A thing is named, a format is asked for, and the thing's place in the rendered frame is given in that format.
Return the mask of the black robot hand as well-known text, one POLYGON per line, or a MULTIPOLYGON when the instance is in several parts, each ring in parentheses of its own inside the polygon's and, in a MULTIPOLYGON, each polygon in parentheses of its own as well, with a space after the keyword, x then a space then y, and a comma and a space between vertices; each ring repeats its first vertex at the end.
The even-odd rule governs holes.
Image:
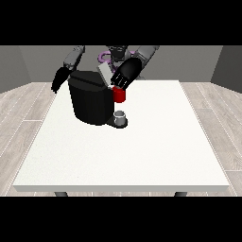
POLYGON ((142 62, 138 58, 125 60, 115 71, 111 84, 126 90, 142 71, 142 62))
POLYGON ((60 88, 60 86, 63 84, 63 82, 68 79, 70 73, 71 73, 71 71, 67 67, 61 67, 57 71, 57 73, 52 81, 52 86, 51 86, 51 90, 54 93, 56 93, 58 91, 58 89, 60 88))

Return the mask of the pale grey machine lid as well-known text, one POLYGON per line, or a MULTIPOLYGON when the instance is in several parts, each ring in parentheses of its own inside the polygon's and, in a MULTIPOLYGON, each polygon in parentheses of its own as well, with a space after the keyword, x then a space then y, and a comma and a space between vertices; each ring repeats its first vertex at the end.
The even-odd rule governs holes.
POLYGON ((97 71, 103 78, 104 83, 107 86, 111 85, 112 71, 108 63, 103 62, 97 66, 97 71))

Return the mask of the red pod holder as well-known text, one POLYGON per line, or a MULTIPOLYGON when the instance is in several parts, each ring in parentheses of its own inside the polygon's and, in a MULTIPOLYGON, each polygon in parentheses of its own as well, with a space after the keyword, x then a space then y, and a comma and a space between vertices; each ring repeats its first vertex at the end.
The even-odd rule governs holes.
POLYGON ((123 89, 113 87, 113 101, 116 103, 122 103, 126 100, 126 92, 123 89))

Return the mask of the black coffee machine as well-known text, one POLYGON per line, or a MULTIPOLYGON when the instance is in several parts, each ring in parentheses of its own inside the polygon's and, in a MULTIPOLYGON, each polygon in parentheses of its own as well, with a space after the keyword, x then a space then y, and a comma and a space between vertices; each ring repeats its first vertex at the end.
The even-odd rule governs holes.
POLYGON ((110 125, 123 129, 128 125, 124 118, 120 125, 114 117, 113 91, 101 75, 93 71, 74 71, 68 79, 74 113, 80 121, 95 126, 110 125))

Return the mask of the small grey cup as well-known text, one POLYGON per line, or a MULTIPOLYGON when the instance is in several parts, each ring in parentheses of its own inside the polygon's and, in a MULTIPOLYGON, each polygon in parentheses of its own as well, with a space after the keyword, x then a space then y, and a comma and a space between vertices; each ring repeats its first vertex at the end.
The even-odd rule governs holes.
POLYGON ((114 114, 114 123, 117 126, 122 126, 126 122, 126 115, 123 111, 116 111, 114 114))

